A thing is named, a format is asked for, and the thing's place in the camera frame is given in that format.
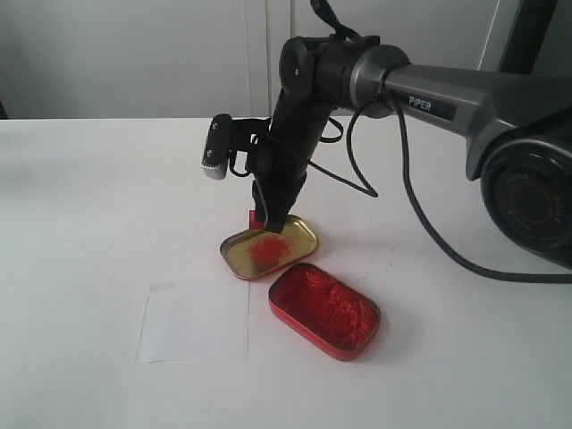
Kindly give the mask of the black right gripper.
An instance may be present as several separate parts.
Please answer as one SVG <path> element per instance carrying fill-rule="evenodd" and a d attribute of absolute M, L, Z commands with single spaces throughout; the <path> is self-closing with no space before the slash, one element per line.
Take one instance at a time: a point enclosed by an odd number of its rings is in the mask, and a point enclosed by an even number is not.
<path fill-rule="evenodd" d="M 255 220 L 266 221 L 268 231 L 282 232 L 331 112 L 332 105 L 316 97 L 296 100 L 280 94 L 270 129 L 249 157 Z"/>

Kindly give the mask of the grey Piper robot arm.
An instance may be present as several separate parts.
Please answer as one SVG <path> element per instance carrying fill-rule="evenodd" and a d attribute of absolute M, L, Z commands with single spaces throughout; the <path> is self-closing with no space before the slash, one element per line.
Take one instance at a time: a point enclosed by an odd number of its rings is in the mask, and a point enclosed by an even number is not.
<path fill-rule="evenodd" d="M 404 113 L 465 138 L 500 231 L 539 257 L 571 264 L 571 81 L 412 64 L 376 36 L 289 39 L 270 130 L 249 157 L 254 216 L 279 232 L 332 111 Z"/>

